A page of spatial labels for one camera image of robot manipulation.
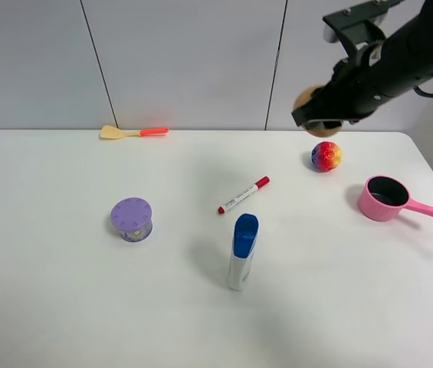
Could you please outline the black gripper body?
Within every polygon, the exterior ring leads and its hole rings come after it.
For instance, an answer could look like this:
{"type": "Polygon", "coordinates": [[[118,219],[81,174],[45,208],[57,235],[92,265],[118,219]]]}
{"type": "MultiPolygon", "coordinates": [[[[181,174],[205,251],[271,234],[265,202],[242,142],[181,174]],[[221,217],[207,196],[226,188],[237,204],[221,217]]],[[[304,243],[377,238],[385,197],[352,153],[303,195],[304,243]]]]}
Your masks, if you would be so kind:
{"type": "Polygon", "coordinates": [[[359,122],[387,101],[387,64],[383,41],[342,46],[347,57],[333,69],[330,81],[313,92],[313,122],[359,122]]]}

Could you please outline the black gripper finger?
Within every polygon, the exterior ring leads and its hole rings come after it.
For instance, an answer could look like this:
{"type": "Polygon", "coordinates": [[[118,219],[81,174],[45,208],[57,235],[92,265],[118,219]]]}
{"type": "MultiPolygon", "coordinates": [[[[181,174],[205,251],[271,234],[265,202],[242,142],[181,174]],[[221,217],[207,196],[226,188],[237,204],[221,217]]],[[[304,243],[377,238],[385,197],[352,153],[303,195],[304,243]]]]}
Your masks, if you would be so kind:
{"type": "Polygon", "coordinates": [[[297,126],[304,129],[335,129],[339,127],[337,115],[320,100],[310,100],[291,113],[297,126]]]}

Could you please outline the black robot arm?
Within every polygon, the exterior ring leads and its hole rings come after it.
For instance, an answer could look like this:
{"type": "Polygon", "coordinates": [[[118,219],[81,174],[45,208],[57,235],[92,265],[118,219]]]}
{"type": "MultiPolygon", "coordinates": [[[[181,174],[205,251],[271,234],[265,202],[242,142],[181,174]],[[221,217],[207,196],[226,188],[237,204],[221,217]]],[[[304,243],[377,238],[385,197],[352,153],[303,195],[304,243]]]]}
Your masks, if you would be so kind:
{"type": "Polygon", "coordinates": [[[397,1],[368,1],[323,17],[332,39],[347,56],[333,68],[330,81],[312,89],[310,98],[293,109],[297,126],[337,130],[343,122],[358,123],[383,104],[433,78],[433,1],[391,36],[380,29],[382,17],[397,1]]]}

